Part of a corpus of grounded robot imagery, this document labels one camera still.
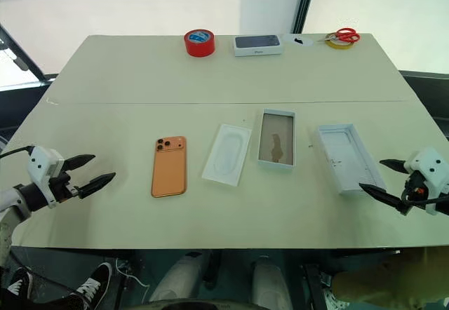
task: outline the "white wall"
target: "white wall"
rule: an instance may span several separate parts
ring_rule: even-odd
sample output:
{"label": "white wall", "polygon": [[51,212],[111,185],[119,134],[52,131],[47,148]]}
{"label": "white wall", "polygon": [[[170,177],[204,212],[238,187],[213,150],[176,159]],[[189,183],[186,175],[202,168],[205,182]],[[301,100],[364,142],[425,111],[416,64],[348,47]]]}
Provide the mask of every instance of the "white wall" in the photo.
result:
{"label": "white wall", "polygon": [[311,0],[304,33],[373,33],[401,70],[449,74],[449,0]]}
{"label": "white wall", "polygon": [[299,0],[0,0],[0,22],[44,73],[89,34],[289,32]]}

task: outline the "shoelace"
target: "shoelace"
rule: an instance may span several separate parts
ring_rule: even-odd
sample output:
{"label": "shoelace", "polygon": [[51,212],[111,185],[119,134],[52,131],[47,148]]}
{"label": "shoelace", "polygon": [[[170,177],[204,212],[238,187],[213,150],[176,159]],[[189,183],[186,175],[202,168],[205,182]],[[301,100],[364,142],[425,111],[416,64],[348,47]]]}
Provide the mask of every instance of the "shoelace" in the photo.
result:
{"label": "shoelace", "polygon": [[100,285],[101,285],[100,282],[92,278],[88,278],[88,280],[81,287],[76,289],[76,291],[86,296],[86,298],[90,302],[92,301],[98,289],[100,288]]}
{"label": "shoelace", "polygon": [[9,290],[10,292],[12,292],[14,295],[18,296],[18,295],[19,295],[19,292],[20,292],[20,289],[21,289],[21,287],[22,287],[22,283],[23,283],[23,281],[22,281],[22,280],[19,280],[19,281],[15,282],[15,283],[11,284],[11,285],[8,287],[8,290]]}

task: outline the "shoe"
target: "shoe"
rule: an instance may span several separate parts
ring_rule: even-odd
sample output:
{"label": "shoe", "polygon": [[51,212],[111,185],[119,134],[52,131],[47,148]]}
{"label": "shoe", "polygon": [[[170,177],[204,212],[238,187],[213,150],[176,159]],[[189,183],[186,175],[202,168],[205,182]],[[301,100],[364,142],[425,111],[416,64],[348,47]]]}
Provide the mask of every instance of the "shoe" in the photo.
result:
{"label": "shoe", "polygon": [[[82,294],[90,303],[90,309],[96,310],[101,303],[103,297],[106,295],[111,280],[112,266],[109,263],[102,263],[92,273],[91,277],[87,279],[78,289],[77,292]],[[84,301],[84,310],[89,308],[86,301]]]}
{"label": "shoe", "polygon": [[32,286],[33,276],[25,268],[19,268],[15,271],[7,289],[20,299],[29,299]]}
{"label": "shoe", "polygon": [[350,305],[348,302],[343,302],[335,298],[330,288],[324,288],[323,294],[328,310],[346,309]]}

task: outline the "yellow tape roll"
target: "yellow tape roll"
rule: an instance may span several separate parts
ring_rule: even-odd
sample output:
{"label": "yellow tape roll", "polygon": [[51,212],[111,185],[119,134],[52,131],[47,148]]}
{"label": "yellow tape roll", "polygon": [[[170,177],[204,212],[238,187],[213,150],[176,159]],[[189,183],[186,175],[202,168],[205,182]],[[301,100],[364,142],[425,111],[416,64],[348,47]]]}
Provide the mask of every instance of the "yellow tape roll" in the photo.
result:
{"label": "yellow tape roll", "polygon": [[[329,33],[328,35],[326,35],[326,38],[328,38],[329,36],[334,35],[334,34],[335,33]],[[324,42],[329,47],[332,47],[335,49],[350,49],[354,45],[354,42],[344,42],[344,41],[340,41],[340,40],[326,40]]]}

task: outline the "white box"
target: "white box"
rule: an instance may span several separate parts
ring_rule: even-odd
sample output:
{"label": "white box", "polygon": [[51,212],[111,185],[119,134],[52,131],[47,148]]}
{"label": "white box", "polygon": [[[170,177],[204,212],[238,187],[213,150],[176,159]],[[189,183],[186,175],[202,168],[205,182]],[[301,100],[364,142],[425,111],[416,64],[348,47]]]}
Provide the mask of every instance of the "white box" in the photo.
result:
{"label": "white box", "polygon": [[338,193],[360,192],[362,188],[359,183],[386,189],[373,158],[366,151],[353,124],[319,126],[318,135]]}
{"label": "white box", "polygon": [[275,34],[235,36],[232,44],[235,56],[271,55],[283,52],[282,40]]}
{"label": "white box", "polygon": [[257,160],[276,168],[296,166],[295,112],[264,109]]}

